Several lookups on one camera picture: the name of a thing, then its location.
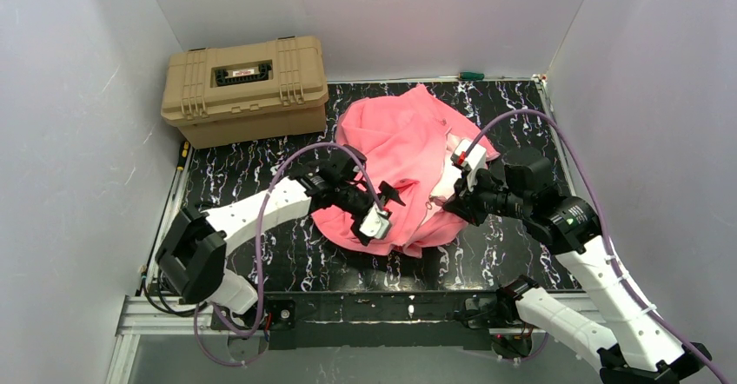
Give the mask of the pink zip-up jacket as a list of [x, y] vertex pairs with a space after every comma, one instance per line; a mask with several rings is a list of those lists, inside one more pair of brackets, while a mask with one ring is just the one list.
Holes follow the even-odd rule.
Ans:
[[480, 130], [421, 84], [399, 96], [364, 98], [339, 117], [335, 139], [359, 150], [373, 183], [397, 189], [403, 204], [390, 202], [392, 226], [382, 240], [363, 246], [351, 232], [350, 215], [337, 207], [316, 211], [313, 221], [334, 244], [372, 255], [400, 252], [419, 258], [425, 248], [453, 241], [467, 223], [442, 209], [461, 172], [451, 156]]

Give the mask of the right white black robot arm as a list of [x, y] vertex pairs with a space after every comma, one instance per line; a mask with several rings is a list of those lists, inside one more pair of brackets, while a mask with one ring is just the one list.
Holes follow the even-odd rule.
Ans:
[[590, 320], [525, 275], [497, 290], [497, 317], [542, 328], [605, 383], [678, 383], [705, 366], [707, 349], [682, 342], [656, 321], [654, 306], [606, 249], [594, 209], [561, 192], [546, 157], [518, 149], [499, 162], [486, 158], [485, 149], [468, 140], [455, 148], [451, 161], [461, 174], [444, 209], [475, 226], [491, 215], [521, 221], [579, 282], [601, 320]]

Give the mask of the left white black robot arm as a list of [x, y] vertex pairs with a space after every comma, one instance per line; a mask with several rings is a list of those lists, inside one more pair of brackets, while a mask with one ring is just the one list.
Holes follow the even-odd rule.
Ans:
[[351, 147], [276, 176], [265, 190], [219, 208], [179, 211], [156, 252], [156, 265], [186, 304], [203, 302], [246, 314], [263, 303], [263, 285], [228, 269], [228, 257], [271, 228], [336, 207], [349, 214], [363, 246], [386, 238], [389, 202], [402, 203], [387, 182], [374, 186], [366, 158]]

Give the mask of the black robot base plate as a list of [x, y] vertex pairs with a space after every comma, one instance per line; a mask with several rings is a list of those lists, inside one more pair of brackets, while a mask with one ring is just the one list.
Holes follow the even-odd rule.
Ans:
[[460, 347], [534, 352], [542, 330], [496, 306], [492, 291], [270, 292], [264, 309], [273, 350]]

